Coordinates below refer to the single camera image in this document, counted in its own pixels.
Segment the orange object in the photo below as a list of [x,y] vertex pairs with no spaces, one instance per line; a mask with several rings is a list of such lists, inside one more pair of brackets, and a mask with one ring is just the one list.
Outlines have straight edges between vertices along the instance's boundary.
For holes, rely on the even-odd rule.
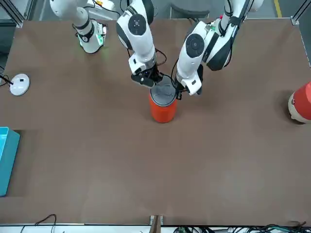
[[150,94],[149,103],[151,108],[151,115],[155,121],[159,123],[167,123],[173,120],[177,109],[176,99],[174,99],[173,102],[168,106],[159,106],[154,102]]
[[311,82],[294,93],[294,105],[304,119],[311,120]]

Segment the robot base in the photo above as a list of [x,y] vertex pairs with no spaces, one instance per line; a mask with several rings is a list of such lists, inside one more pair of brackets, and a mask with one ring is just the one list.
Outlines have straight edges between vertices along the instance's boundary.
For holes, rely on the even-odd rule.
[[89,42],[84,42],[79,38],[81,47],[87,53],[96,53],[104,45],[107,30],[107,27],[95,20],[92,20],[92,23],[94,25],[94,34]]
[[290,111],[291,117],[294,120],[297,120],[302,123],[311,123],[311,120],[303,118],[299,112],[297,112],[295,105],[292,104],[294,99],[294,94],[291,95],[290,99],[288,100],[288,110]]

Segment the green light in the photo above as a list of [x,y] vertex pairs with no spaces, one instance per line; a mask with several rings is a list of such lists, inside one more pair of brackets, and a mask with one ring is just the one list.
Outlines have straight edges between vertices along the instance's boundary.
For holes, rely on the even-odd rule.
[[103,45],[103,44],[104,44],[104,39],[103,39],[103,37],[102,37],[101,35],[97,35],[97,40],[98,40],[98,43],[99,43],[100,45]]

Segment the orange cup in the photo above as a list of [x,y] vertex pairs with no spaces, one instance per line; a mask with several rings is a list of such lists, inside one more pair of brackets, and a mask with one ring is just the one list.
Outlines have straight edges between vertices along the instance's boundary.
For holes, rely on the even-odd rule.
[[175,92],[171,79],[166,76],[151,88],[149,104],[155,121],[167,123],[173,120],[177,108]]
[[177,109],[177,100],[174,99],[173,102],[168,106],[159,106],[149,95],[149,103],[151,108],[151,115],[153,119],[159,123],[168,123],[173,120],[176,109]]

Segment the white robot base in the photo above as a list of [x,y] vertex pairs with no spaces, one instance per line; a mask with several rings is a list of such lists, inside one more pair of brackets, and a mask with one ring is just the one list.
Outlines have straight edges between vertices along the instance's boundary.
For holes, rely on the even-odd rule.
[[26,74],[18,74],[11,79],[10,91],[15,96],[23,95],[29,88],[30,80]]
[[96,53],[101,48],[101,46],[104,45],[107,32],[107,27],[105,27],[103,24],[98,23],[95,20],[92,20],[92,23],[94,25],[94,34],[89,39],[89,42],[84,42],[83,39],[78,37],[81,47],[87,53]]
[[302,117],[299,112],[296,110],[295,105],[293,104],[294,94],[291,95],[288,100],[288,110],[290,111],[291,118],[302,123],[311,123],[311,120],[305,119]]

